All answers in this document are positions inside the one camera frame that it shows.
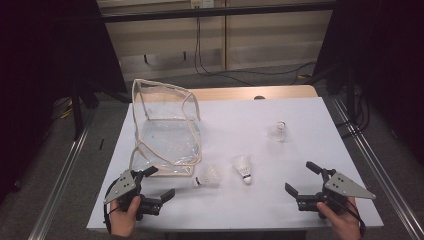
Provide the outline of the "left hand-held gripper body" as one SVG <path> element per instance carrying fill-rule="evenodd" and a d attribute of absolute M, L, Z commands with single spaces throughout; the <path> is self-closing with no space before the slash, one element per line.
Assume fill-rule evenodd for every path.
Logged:
<path fill-rule="evenodd" d="M 135 196 L 141 198 L 141 203 L 136 213 L 136 219 L 141 220 L 145 214 L 157 216 L 162 207 L 160 199 L 146 198 L 141 193 L 142 171 L 125 170 L 112 182 L 106 191 L 103 203 L 105 205 L 116 200 L 121 211 L 127 211 Z"/>

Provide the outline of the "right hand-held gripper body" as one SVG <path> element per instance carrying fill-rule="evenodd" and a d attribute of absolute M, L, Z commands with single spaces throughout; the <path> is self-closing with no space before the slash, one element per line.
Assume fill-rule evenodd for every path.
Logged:
<path fill-rule="evenodd" d="M 315 195 L 300 195 L 296 193 L 299 211 L 318 212 L 316 204 L 324 202 L 335 213 L 346 210 L 349 197 L 375 199 L 376 195 L 360 186 L 335 169 L 311 168 L 311 171 L 323 179 L 322 190 Z"/>

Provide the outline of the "clear plastic bag beige trim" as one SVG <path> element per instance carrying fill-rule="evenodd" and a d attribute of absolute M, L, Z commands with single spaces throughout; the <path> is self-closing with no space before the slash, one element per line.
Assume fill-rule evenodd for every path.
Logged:
<path fill-rule="evenodd" d="M 200 109 L 190 90 L 136 79 L 132 85 L 135 146 L 129 168 L 159 176 L 190 176 L 202 159 Z"/>

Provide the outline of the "white feather shuttlecock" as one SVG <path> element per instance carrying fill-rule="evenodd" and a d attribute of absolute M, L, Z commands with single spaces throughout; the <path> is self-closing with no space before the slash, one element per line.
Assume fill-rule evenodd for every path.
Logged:
<path fill-rule="evenodd" d="M 247 185 L 252 183 L 250 157 L 243 155 L 233 159 L 233 167 L 240 174 L 243 182 Z"/>
<path fill-rule="evenodd" d="M 285 139 L 285 129 L 286 123 L 284 121 L 279 121 L 271 127 L 269 137 L 277 142 L 283 142 Z"/>
<path fill-rule="evenodd" d="M 217 186 L 221 181 L 221 176 L 217 169 L 213 166 L 208 166 L 200 175 L 193 179 L 195 187 L 200 186 Z"/>

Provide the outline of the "person's left hand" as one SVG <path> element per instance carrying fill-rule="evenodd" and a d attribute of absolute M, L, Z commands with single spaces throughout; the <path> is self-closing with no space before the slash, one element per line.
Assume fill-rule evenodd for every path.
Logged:
<path fill-rule="evenodd" d="M 133 235 L 136 224 L 136 213 L 141 203 L 139 196 L 135 196 L 127 211 L 121 211 L 116 200 L 110 203 L 109 213 L 111 234 L 114 236 L 129 238 Z"/>

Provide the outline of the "person's right hand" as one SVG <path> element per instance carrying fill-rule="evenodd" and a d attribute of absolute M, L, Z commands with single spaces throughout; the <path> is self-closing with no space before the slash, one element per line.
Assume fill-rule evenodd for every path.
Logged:
<path fill-rule="evenodd" d="M 324 202 L 316 204 L 318 210 L 331 222 L 335 240 L 361 240 L 359 221 L 349 212 L 337 215 Z"/>

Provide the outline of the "white table sheet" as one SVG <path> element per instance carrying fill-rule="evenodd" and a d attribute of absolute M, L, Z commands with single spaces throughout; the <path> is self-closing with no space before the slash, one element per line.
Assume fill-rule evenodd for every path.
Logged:
<path fill-rule="evenodd" d="M 312 229 L 326 221 L 301 212 L 284 189 L 291 184 L 302 194 L 316 194 L 322 179 L 307 169 L 312 161 L 362 181 L 351 156 L 320 97 L 277 100 L 203 101 L 200 104 L 202 160 L 195 171 L 215 165 L 216 187 L 194 187 L 191 177 L 148 177 L 147 196 L 175 189 L 159 215 L 138 224 L 144 231 L 266 231 Z M 286 123 L 285 139 L 269 137 L 271 127 Z M 249 156 L 252 183 L 243 182 L 233 167 L 237 156 Z"/>

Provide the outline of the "black metal stand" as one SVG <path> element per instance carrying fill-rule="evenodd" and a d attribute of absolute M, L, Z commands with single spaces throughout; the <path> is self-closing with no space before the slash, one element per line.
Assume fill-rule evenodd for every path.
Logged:
<path fill-rule="evenodd" d="M 77 140 L 84 130 L 81 103 L 84 103 L 88 109 L 95 109 L 99 105 L 99 100 L 95 96 L 93 83 L 88 79 L 73 82 L 71 99 L 75 124 L 74 139 Z"/>
<path fill-rule="evenodd" d="M 351 65 L 348 66 L 347 112 L 349 119 L 353 119 L 355 117 L 355 81 L 354 71 Z"/>

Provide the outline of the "black horizontal bar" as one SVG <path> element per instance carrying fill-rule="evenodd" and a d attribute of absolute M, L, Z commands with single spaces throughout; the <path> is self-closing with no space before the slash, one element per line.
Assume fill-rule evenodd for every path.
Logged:
<path fill-rule="evenodd" d="M 99 20 L 103 23 L 168 20 L 200 17 L 220 17 L 236 15 L 255 15 L 291 12 L 310 12 L 333 10 L 337 6 L 335 1 L 299 3 L 299 4 L 279 4 L 266 6 L 244 6 L 244 7 L 220 7 L 188 10 L 169 10 L 158 12 L 127 13 L 127 14 L 106 14 Z"/>

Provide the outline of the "aluminium floor rail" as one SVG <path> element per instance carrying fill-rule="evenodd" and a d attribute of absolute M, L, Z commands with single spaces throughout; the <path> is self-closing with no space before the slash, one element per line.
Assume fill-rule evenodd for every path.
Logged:
<path fill-rule="evenodd" d="M 78 160 L 79 154 L 85 143 L 87 132 L 88 128 L 85 127 L 73 142 L 61 172 L 27 240 L 45 240 L 50 229 L 50 225 L 59 208 L 70 176 L 72 175 L 73 169 Z"/>
<path fill-rule="evenodd" d="M 424 240 L 424 228 L 421 226 L 419 219 L 416 217 L 415 213 L 412 211 L 411 207 L 405 198 L 401 195 L 397 187 L 394 185 L 393 181 L 389 177 L 388 173 L 384 169 L 383 165 L 379 161 L 379 158 L 373 151 L 363 133 L 357 126 L 349 121 L 347 107 L 345 104 L 338 98 L 333 99 L 332 102 L 340 117 L 344 121 L 347 121 L 349 135 L 353 137 L 356 145 L 359 147 L 359 150 L 361 151 L 374 176 L 378 180 L 382 190 L 390 201 L 394 211 L 398 215 L 411 239 Z"/>

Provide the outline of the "white wall socket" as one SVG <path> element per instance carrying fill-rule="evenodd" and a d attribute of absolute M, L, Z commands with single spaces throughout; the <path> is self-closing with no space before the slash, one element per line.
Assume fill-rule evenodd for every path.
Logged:
<path fill-rule="evenodd" d="M 190 0 L 192 9 L 200 8 L 213 8 L 215 6 L 214 0 Z"/>

